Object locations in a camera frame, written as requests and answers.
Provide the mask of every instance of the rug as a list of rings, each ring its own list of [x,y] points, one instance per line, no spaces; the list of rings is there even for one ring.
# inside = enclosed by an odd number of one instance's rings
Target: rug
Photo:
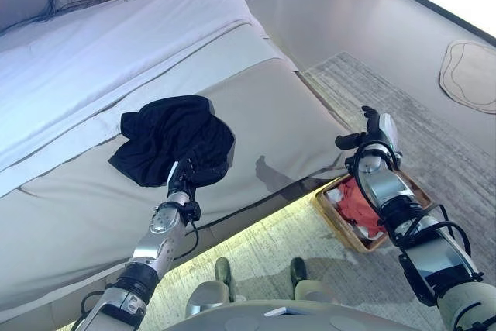
[[[496,114],[496,49],[472,40],[451,43],[439,85],[452,100]]]
[[[365,126],[362,104],[393,115],[405,155],[403,170],[443,202],[451,219],[467,231],[479,270],[494,284],[494,160],[347,53],[304,76],[353,130]],[[296,256],[305,259],[308,276],[328,284],[341,304],[419,330],[444,331],[437,308],[416,299],[398,255],[389,243],[367,254],[346,249],[307,195],[167,273],[140,331],[162,330],[181,321],[196,286],[214,279],[218,257],[229,259],[237,294],[248,299],[291,298],[289,264]]]
[[[401,169],[471,238],[476,264],[486,281],[496,278],[496,163],[449,123],[437,118],[348,53],[304,74],[309,87],[354,132],[365,130],[360,109],[369,105],[392,115],[403,152]]]

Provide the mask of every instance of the white floor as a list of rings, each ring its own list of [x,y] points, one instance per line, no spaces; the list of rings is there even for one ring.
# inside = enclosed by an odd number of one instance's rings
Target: white floor
[[[455,103],[438,84],[448,45],[483,42],[474,34],[413,0],[247,2],[301,70],[347,51],[496,157],[496,116]]]

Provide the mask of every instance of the red garment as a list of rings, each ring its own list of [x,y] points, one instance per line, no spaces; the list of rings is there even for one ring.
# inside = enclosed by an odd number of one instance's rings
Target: red garment
[[[363,197],[354,178],[341,183],[338,189],[343,194],[343,199],[338,202],[338,211],[346,220],[353,221],[358,226],[365,226],[369,238],[376,236],[379,232],[386,231],[383,226],[377,224],[379,216]]]

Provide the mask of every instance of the black garment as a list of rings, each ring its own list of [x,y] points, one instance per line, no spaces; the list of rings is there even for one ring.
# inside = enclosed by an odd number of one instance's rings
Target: black garment
[[[141,186],[165,184],[174,162],[184,158],[193,167],[192,186],[213,184],[226,175],[234,143],[230,129],[201,96],[164,98],[126,112],[121,132],[129,141],[108,162]]]

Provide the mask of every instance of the white bedsheet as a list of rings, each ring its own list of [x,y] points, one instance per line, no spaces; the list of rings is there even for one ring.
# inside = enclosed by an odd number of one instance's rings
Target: white bedsheet
[[[7,33],[0,38],[0,171],[252,22],[244,0],[114,0]],[[164,97],[181,84],[168,82]],[[188,93],[203,88],[199,81]]]
[[[260,37],[261,31],[246,24],[236,27],[129,93],[110,109],[92,116],[24,161],[6,168],[0,172],[0,197],[119,134],[120,117],[124,112],[138,111],[145,104],[163,97],[195,94],[271,58],[290,62],[269,40]]]

